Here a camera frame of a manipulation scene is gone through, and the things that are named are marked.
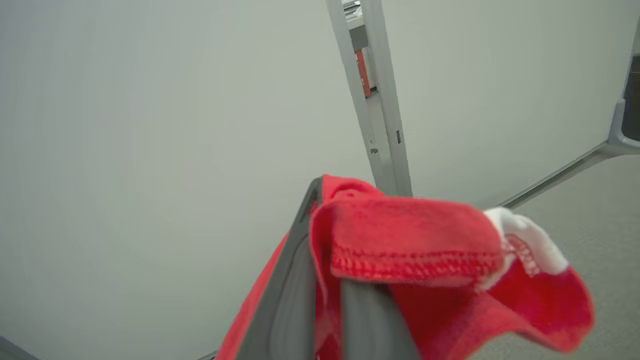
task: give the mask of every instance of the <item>white fabric trim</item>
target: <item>white fabric trim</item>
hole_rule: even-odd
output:
[[[569,262],[549,235],[531,219],[505,208],[489,209],[484,215],[500,234],[506,255],[504,267],[482,279],[479,290],[487,290],[495,285],[509,270],[516,256],[531,277],[540,272],[557,275],[569,267]]]

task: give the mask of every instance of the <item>white wall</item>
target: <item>white wall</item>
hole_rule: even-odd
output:
[[[385,0],[413,194],[494,206],[607,139],[637,0]]]
[[[0,169],[0,336],[41,360],[206,355],[309,181],[372,181],[295,0],[0,2]]]

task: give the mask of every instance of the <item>red cloth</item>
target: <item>red cloth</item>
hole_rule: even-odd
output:
[[[481,212],[453,202],[386,197],[371,185],[323,177],[310,241],[318,276],[316,352],[341,358],[342,277],[389,283],[423,359],[463,359],[489,339],[517,332],[575,349],[593,326],[593,305],[570,266],[527,275],[519,260],[488,291],[476,285],[505,266],[505,250]],[[217,359],[231,360],[275,265],[283,239],[245,299]]]

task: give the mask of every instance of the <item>stitched seam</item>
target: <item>stitched seam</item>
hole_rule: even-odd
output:
[[[349,256],[356,258],[372,258],[372,259],[424,259],[424,258],[480,258],[482,261],[488,261],[491,259],[497,259],[502,257],[501,252],[471,252],[471,251],[457,251],[457,250],[445,250],[445,251],[431,251],[431,252],[366,252],[363,250],[355,250],[344,247],[337,243],[333,243],[333,252],[338,256]]]
[[[332,267],[352,275],[373,276],[386,279],[432,279],[446,275],[480,277],[496,271],[499,262],[461,261],[441,259],[431,263],[394,262],[371,263],[341,256],[332,257]]]
[[[529,244],[513,234],[508,234],[506,238],[511,246],[512,253],[520,259],[525,273],[527,273],[529,277],[534,277],[535,275],[540,274],[542,270],[538,265],[538,262],[536,262],[536,259],[533,257],[533,251]]]

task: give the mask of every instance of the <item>gray plastic edge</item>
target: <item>gray plastic edge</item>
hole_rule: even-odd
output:
[[[310,206],[322,200],[322,178],[311,182],[262,291],[234,360],[313,359],[316,269],[308,240]]]
[[[386,286],[343,279],[340,301],[344,360],[420,359],[411,332]]]
[[[640,142],[627,138],[622,133],[622,122],[625,118],[625,107],[627,101],[624,99],[618,100],[616,108],[613,112],[613,120],[611,121],[611,130],[609,131],[609,144],[620,147],[640,147]]]

